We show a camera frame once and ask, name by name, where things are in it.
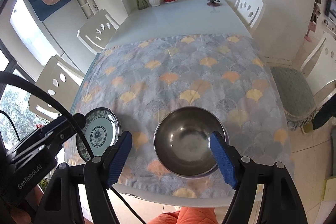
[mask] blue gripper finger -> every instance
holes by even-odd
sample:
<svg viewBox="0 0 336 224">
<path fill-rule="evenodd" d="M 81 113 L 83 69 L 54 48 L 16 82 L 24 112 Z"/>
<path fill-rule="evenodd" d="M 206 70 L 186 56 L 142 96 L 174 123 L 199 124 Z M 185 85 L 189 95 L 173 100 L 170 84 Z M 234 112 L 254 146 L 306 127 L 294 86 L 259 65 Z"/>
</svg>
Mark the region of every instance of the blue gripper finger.
<svg viewBox="0 0 336 224">
<path fill-rule="evenodd" d="M 124 168 L 128 154 L 130 153 L 132 148 L 131 133 L 128 131 L 124 131 L 123 134 L 126 134 L 126 137 L 120 144 L 118 151 L 115 153 L 115 156 L 109 165 L 109 175 L 106 181 L 109 187 L 112 187 L 113 184 L 117 183 L 121 171 Z"/>
<path fill-rule="evenodd" d="M 221 146 L 215 133 L 211 133 L 210 135 L 210 149 L 217 162 L 219 170 L 222 173 L 224 181 L 235 189 L 238 184 L 235 167 L 230 161 L 224 148 Z"/>
</svg>

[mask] decorative plate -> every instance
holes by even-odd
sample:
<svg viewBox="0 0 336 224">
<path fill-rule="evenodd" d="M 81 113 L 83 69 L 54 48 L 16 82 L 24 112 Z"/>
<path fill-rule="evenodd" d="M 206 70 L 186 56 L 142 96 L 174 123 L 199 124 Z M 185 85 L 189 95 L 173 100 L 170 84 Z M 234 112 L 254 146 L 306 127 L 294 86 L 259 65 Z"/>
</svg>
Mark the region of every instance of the decorative plate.
<svg viewBox="0 0 336 224">
<path fill-rule="evenodd" d="M 85 115 L 86 124 L 82 129 L 95 156 L 101 156 L 114 145 L 121 133 L 120 123 L 115 114 L 105 107 L 91 110 Z M 76 136 L 76 146 L 81 158 L 88 162 L 91 158 L 81 138 Z"/>
<path fill-rule="evenodd" d="M 173 3 L 173 2 L 175 2 L 175 1 L 177 1 L 177 0 L 173 0 L 173 1 L 163 1 L 164 3 Z"/>
</svg>

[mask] tree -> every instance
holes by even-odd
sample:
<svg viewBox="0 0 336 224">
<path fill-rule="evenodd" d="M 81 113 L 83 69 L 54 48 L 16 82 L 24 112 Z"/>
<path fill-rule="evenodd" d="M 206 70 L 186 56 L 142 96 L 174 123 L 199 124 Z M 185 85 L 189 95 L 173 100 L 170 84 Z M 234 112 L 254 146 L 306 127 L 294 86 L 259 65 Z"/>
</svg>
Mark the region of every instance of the tree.
<svg viewBox="0 0 336 224">
<path fill-rule="evenodd" d="M 30 93 L 15 86 L 7 85 L 0 101 L 0 109 L 11 117 L 20 139 L 32 133 L 37 124 L 45 125 L 48 123 L 28 109 L 29 96 Z M 5 143 L 13 146 L 18 142 L 11 123 L 4 115 L 0 115 L 0 131 Z"/>
</svg>

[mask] orange pants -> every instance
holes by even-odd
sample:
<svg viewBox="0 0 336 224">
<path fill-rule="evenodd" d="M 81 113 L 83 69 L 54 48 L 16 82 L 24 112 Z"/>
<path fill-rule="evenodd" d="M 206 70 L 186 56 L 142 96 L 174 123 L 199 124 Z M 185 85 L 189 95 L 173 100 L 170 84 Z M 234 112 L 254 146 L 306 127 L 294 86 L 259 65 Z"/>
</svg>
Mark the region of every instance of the orange pants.
<svg viewBox="0 0 336 224">
<path fill-rule="evenodd" d="M 218 224 L 215 208 L 182 207 L 174 213 L 163 213 L 148 224 Z"/>
</svg>

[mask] metal bowl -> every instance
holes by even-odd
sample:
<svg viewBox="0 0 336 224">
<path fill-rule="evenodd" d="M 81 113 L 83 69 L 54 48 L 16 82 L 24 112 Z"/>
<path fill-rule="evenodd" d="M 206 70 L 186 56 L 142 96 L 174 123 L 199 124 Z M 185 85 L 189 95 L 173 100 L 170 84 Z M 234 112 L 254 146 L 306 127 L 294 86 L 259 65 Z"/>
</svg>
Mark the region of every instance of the metal bowl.
<svg viewBox="0 0 336 224">
<path fill-rule="evenodd" d="M 219 131 L 228 143 L 220 121 L 199 107 L 182 107 L 168 114 L 154 134 L 159 161 L 170 172 L 183 178 L 201 178 L 218 166 L 209 144 L 210 134 Z"/>
</svg>

